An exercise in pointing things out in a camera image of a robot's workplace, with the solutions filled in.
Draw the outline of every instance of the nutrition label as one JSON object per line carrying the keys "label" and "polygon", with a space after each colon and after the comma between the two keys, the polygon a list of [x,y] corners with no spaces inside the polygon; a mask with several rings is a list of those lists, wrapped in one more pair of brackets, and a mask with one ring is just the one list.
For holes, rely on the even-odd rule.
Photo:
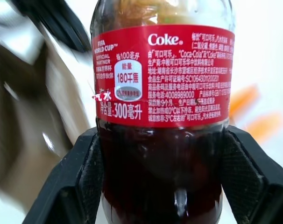
{"label": "nutrition label", "polygon": [[163,25],[92,41],[97,116],[150,127],[206,125],[228,117],[234,34]]}

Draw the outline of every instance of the brown liquid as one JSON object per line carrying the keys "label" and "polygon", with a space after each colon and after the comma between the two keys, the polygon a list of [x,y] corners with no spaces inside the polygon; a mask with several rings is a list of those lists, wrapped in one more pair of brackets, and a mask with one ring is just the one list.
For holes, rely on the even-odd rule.
{"label": "brown liquid", "polygon": [[201,133],[191,128],[137,128],[100,119],[97,126],[109,224],[218,222],[222,129]]}

